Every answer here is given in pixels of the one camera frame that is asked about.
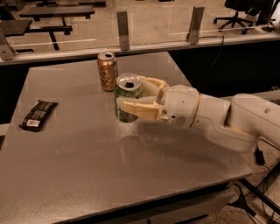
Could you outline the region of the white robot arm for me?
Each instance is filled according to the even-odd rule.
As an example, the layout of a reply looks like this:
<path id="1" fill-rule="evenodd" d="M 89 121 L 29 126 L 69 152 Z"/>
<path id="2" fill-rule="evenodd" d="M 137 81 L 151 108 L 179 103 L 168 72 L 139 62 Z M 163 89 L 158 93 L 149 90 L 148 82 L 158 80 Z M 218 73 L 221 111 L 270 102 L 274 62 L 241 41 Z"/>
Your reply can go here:
<path id="1" fill-rule="evenodd" d="M 122 90 L 116 107 L 133 116 L 194 128 L 239 153 L 255 151 L 261 137 L 280 146 L 280 106 L 259 96 L 236 94 L 224 100 L 133 73 L 119 76 L 115 87 Z"/>

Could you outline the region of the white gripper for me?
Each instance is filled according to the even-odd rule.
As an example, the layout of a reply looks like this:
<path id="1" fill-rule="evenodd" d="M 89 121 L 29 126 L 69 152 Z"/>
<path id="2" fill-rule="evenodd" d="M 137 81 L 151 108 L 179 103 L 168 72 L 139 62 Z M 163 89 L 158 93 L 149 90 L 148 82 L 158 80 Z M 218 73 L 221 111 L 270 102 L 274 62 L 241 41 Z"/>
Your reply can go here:
<path id="1" fill-rule="evenodd" d="M 116 104 L 121 111 L 146 120 L 159 120 L 177 126 L 190 126 L 199 105 L 200 93 L 193 87 L 170 87 L 165 80 L 139 75 L 143 96 L 139 99 L 120 96 Z"/>

